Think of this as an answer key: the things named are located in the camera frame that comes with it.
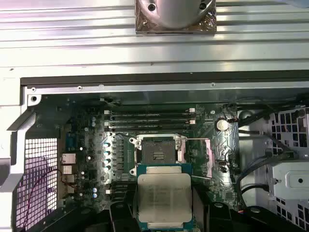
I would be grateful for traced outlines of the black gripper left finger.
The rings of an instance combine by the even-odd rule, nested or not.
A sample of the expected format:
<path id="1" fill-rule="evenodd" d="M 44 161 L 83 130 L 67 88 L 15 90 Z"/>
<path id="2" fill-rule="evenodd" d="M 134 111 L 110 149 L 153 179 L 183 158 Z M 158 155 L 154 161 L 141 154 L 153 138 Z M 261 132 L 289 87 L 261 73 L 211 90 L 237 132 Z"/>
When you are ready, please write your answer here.
<path id="1" fill-rule="evenodd" d="M 112 196 L 101 211 L 70 205 L 36 224 L 37 232 L 139 232 L 137 183 L 113 183 Z"/>

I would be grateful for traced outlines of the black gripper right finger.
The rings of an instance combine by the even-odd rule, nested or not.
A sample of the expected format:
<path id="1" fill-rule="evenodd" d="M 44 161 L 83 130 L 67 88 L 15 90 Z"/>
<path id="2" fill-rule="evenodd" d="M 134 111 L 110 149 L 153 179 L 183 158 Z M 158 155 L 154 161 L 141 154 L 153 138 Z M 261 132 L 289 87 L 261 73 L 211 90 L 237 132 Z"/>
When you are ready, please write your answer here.
<path id="1" fill-rule="evenodd" d="M 223 202 L 212 201 L 208 188 L 192 184 L 193 215 L 202 232 L 303 232 L 304 229 L 271 211 L 249 206 L 239 213 Z"/>

